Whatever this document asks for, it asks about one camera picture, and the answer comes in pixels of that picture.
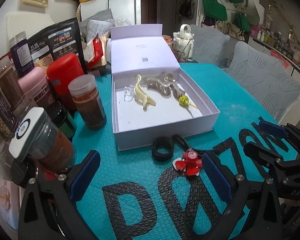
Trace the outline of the yellow green lollipop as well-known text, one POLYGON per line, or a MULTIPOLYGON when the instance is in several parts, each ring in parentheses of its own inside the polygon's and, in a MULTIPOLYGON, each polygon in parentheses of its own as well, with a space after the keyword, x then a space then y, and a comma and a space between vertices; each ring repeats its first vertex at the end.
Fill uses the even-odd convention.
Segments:
POLYGON ((198 109, 196 105, 190 103, 189 98, 185 95, 179 97, 178 102, 182 107, 194 107, 195 109, 198 109))

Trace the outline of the clear plastic hair clip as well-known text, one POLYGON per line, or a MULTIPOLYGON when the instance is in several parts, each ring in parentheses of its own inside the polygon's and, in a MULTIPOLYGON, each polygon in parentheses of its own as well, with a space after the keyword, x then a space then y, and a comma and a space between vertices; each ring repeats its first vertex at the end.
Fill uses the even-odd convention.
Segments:
POLYGON ((124 89, 124 101, 131 102, 135 99, 134 86, 130 85, 124 89))

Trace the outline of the cream claw hair clip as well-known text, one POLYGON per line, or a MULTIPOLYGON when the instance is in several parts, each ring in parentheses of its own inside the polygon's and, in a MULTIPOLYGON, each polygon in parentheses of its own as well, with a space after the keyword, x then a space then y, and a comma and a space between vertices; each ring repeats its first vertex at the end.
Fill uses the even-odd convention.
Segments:
POLYGON ((136 84, 134 86, 134 93, 138 100, 141 102, 143 109, 146 109, 147 105, 153 105, 156 106, 156 102, 148 95, 146 94, 141 85, 140 82, 142 80, 142 77, 140 74, 136 76, 136 84))

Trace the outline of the grey leaf cushion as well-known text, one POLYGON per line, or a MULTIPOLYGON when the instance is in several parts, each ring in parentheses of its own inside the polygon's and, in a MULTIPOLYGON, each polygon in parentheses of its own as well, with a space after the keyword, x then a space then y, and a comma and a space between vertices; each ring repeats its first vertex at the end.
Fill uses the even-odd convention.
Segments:
POLYGON ((190 27, 194 35, 194 60, 198 63, 222 66, 225 63, 225 49, 230 36, 215 28, 202 28, 193 24, 190 27))
POLYGON ((300 83, 279 61, 245 42, 237 42, 226 71, 279 123, 300 99, 300 83))

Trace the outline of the large jar grey lid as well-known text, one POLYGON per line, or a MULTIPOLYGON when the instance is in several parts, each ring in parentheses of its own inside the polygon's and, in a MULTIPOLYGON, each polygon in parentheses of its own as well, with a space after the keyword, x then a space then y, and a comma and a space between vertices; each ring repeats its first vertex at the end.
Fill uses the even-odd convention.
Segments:
POLYGON ((68 172, 76 160, 72 143, 42 107, 28 111, 8 149, 18 161, 30 157, 57 173, 68 172))

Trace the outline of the green label black jar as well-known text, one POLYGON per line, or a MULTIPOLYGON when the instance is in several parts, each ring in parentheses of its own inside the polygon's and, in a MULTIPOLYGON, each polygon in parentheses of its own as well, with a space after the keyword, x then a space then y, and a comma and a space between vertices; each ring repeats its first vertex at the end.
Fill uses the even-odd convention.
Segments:
POLYGON ((69 140, 72 140, 77 126, 69 111, 58 101, 53 102, 46 111, 52 122, 69 140))

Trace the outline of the black banana hair clip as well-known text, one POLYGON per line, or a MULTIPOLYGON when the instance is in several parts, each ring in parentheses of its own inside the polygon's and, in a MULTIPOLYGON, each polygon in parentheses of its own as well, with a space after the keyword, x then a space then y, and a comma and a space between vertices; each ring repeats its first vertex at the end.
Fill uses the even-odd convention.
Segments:
POLYGON ((195 148, 191 147, 183 137, 181 137, 181 136, 179 136, 179 135, 177 135, 177 134, 172 136, 172 140, 173 140, 180 148, 182 148, 184 152, 187 152, 187 151, 195 151, 195 152, 197 152, 197 154, 198 154, 199 156, 202 156, 202 155, 206 152, 206 150, 199 150, 199 149, 195 149, 195 148))

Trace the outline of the pink lid jar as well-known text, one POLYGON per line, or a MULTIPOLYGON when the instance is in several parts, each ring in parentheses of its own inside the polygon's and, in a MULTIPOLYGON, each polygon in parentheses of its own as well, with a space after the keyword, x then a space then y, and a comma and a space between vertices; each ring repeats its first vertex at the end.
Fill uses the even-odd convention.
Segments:
POLYGON ((55 98, 47 76, 41 67, 34 67, 28 74, 19 78, 18 82, 32 107, 38 106, 47 109, 54 103, 55 98))

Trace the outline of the grey leaf cushion far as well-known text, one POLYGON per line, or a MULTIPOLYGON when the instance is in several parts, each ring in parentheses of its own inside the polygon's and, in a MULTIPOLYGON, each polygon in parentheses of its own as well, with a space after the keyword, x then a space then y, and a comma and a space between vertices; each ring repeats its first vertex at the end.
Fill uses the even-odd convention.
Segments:
POLYGON ((198 63, 222 66, 225 63, 225 49, 230 36, 215 28, 202 28, 193 24, 190 27, 194 35, 194 60, 198 63))

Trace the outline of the red cylindrical canister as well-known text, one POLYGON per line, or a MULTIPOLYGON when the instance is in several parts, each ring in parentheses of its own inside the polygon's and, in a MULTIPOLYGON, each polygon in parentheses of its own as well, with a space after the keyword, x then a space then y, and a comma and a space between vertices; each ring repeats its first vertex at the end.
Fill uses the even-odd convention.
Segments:
POLYGON ((58 58, 47 68, 46 73, 64 107, 75 111, 77 107, 72 99, 68 85, 75 78, 84 75, 77 55, 69 53, 58 58))

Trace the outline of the lilac gift box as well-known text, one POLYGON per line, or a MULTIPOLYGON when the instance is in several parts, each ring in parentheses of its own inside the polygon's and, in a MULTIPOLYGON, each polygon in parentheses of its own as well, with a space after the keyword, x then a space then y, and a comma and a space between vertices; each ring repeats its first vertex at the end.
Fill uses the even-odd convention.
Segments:
POLYGON ((175 134, 183 137, 211 131, 220 114, 219 109, 186 74, 162 36, 159 24, 113 27, 111 35, 111 112, 114 137, 119 150, 151 145, 160 137, 175 134), (147 88, 147 78, 164 80, 173 73, 178 86, 185 91, 194 107, 182 107, 172 94, 162 96, 147 88), (124 101, 124 89, 135 86, 140 74, 143 91, 155 102, 143 109, 135 95, 124 101))

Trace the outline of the white teapot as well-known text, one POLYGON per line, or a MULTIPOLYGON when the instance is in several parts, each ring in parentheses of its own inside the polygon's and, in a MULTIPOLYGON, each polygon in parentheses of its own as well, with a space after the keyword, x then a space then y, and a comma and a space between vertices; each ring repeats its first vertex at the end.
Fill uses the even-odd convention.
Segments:
POLYGON ((173 33, 173 52, 179 62, 193 61, 194 35, 188 24, 173 33))

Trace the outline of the dark purple jar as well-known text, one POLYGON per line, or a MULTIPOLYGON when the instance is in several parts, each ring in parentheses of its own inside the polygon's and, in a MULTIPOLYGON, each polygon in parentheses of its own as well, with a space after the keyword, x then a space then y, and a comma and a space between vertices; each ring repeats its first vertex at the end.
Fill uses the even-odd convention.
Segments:
POLYGON ((33 59, 30 53, 26 32, 12 37, 9 42, 9 49, 13 59, 14 66, 19 77, 24 77, 34 69, 33 59))

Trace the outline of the green tote bag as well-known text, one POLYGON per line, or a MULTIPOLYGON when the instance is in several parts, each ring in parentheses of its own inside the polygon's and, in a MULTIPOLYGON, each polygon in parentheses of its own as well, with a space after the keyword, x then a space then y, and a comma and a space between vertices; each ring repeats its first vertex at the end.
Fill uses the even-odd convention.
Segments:
POLYGON ((204 15, 206 17, 214 18, 218 21, 227 21, 228 15, 226 8, 221 3, 214 0, 202 0, 204 15))

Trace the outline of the dark entrance door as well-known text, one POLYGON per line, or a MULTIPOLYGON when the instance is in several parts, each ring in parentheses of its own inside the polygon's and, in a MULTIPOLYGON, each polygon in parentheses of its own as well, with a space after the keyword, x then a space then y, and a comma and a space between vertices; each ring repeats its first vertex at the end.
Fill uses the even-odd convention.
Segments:
POLYGON ((158 0, 141 0, 141 23, 157 23, 158 0))

